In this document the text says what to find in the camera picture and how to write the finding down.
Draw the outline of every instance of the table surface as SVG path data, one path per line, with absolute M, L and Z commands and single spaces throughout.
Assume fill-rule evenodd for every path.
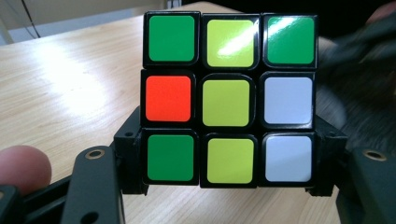
M 233 12 L 207 2 L 179 9 Z M 1 47 L 0 148 L 40 148 L 52 182 L 71 175 L 78 153 L 109 145 L 139 105 L 142 43 L 138 16 Z M 339 223 L 336 193 L 150 186 L 123 200 L 127 223 Z

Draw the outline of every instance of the hand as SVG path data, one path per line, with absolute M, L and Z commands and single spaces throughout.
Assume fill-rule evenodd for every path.
M 0 150 L 0 185 L 16 186 L 22 196 L 46 187 L 51 179 L 50 160 L 35 147 Z

